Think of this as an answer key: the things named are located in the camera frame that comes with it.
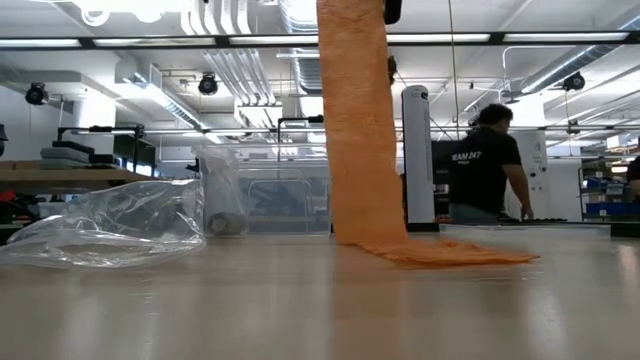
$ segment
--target orange cloth strip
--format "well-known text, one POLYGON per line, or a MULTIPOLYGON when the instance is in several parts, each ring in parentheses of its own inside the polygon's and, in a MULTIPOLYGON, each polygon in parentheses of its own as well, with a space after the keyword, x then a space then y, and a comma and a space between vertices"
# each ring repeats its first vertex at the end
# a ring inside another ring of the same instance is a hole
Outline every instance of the orange cloth strip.
POLYGON ((338 243, 391 261, 430 266, 522 263, 454 241, 410 241, 395 172, 396 136, 382 0, 318 0, 332 210, 338 243))

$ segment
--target ceiling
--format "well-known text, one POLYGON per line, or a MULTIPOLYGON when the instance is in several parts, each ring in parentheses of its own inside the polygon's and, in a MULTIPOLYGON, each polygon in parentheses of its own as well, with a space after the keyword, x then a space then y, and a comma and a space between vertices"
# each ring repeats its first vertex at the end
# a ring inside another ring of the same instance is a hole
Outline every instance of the ceiling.
MULTIPOLYGON (((277 0, 248 1, 248 24, 253 32, 287 32, 277 0)), ((298 16, 314 18, 315 0, 295 0, 295 3, 299 6, 298 16)), ((131 13, 112 13, 104 25, 91 27, 81 20, 79 7, 71 2, 3 0, 2 6, 2 37, 185 35, 179 13, 167 13, 151 24, 139 21, 131 13)), ((451 0, 450 4, 446 0, 404 0, 400 22, 389 26, 388 31, 615 30, 629 16, 640 16, 637 0, 451 0)), ((294 60, 278 57, 278 54, 290 51, 286 48, 258 50, 261 68, 275 96, 280 100, 295 99, 287 102, 295 104, 299 91, 294 60)), ((464 124, 477 111, 477 107, 470 105, 479 97, 482 99, 477 102, 478 106, 499 100, 497 92, 485 94, 479 89, 501 89, 502 79, 512 82, 526 79, 577 50, 567 47, 509 49, 504 55, 506 68, 503 69, 504 51, 501 47, 391 48, 390 52, 398 62, 397 81, 392 87, 394 117, 401 118, 400 93, 405 84, 420 84, 429 90, 431 116, 439 126, 452 125, 457 115, 464 124), (457 81, 453 81, 454 66, 457 81)), ((142 123, 147 128, 184 126, 153 101, 132 97, 114 81, 115 64, 124 58, 154 64, 164 75, 166 91, 197 113, 209 114, 205 121, 207 126, 239 126, 229 121, 234 112, 234 96, 224 84, 220 84, 220 90, 214 96, 200 95, 198 82, 203 72, 212 71, 212 68, 199 50, 0 52, 0 74, 75 71, 94 85, 99 84, 104 88, 103 93, 121 103, 118 122, 142 123)), ((634 68, 638 66, 638 58, 640 47, 621 47, 581 70, 586 79, 586 87, 581 93, 568 93, 565 98, 564 91, 543 91, 531 96, 539 97, 544 104, 547 124, 566 124, 568 118, 586 120, 589 124, 640 124, 640 93, 635 93, 640 90, 640 71, 634 68)), ((28 86, 26 79, 21 82, 13 78, 12 81, 17 83, 13 84, 14 88, 28 86)), ((303 101, 318 106, 321 100, 307 98, 303 101)), ((580 140, 602 140, 613 133, 615 131, 583 134, 580 140)), ((565 133, 547 135, 549 140, 567 138, 565 133)), ((165 140, 165 146, 188 146, 200 141, 179 136, 165 140)))

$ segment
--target man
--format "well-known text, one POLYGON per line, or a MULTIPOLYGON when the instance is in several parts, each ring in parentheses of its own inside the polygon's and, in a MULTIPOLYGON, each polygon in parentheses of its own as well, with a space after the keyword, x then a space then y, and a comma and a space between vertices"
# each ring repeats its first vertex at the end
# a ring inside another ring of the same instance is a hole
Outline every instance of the man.
POLYGON ((627 167, 627 181, 637 201, 640 199, 640 156, 635 158, 627 167))
POLYGON ((507 134, 513 112, 492 104, 451 155, 450 209, 456 223, 495 223, 504 206, 507 179, 522 204, 521 216, 533 219, 529 184, 518 145, 507 134))

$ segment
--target table surface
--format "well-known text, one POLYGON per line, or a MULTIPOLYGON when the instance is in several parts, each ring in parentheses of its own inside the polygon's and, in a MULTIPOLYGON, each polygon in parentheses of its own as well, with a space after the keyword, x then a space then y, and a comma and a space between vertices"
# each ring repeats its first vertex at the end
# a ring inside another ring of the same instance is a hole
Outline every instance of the table surface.
POLYGON ((640 359, 640 242, 401 268, 323 236, 129 270, 0 267, 0 358, 640 359))

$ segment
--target clear plastic bag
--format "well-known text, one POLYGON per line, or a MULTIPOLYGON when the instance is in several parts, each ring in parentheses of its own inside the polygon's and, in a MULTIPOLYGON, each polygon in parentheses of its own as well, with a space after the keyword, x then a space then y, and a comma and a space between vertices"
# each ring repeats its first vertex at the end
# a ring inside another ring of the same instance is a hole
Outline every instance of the clear plastic bag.
POLYGON ((63 215, 13 234, 0 264, 124 268, 199 250, 203 194, 200 181, 142 181, 84 194, 63 215))
POLYGON ((199 146, 193 154, 200 161, 204 187, 204 229, 214 236, 238 236, 247 231, 247 211, 238 184, 238 160, 228 149, 199 146))

